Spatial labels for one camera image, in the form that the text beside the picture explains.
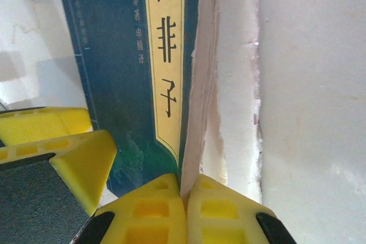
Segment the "black rubber pad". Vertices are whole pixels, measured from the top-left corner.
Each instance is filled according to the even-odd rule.
[[[114,218],[114,213],[107,211],[93,217],[82,231],[75,244],[100,244]]]
[[[279,219],[266,213],[259,213],[256,217],[270,244],[296,244]]]
[[[0,165],[1,244],[68,244],[88,220],[48,162],[52,155]]]

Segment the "dark teal book cover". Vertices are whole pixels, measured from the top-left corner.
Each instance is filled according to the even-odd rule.
[[[198,0],[62,0],[95,130],[118,147],[117,196],[184,155]]]

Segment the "book cover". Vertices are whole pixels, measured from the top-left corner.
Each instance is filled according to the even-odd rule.
[[[198,0],[62,0],[95,130],[118,147],[116,196],[180,174]]]

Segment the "gray foam pad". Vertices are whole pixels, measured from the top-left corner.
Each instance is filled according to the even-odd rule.
[[[1,244],[68,244],[88,220],[44,158],[0,165]]]

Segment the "book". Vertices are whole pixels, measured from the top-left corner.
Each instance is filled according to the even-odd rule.
[[[120,197],[176,173],[198,176],[216,68],[218,0],[62,0],[94,130],[118,147]]]

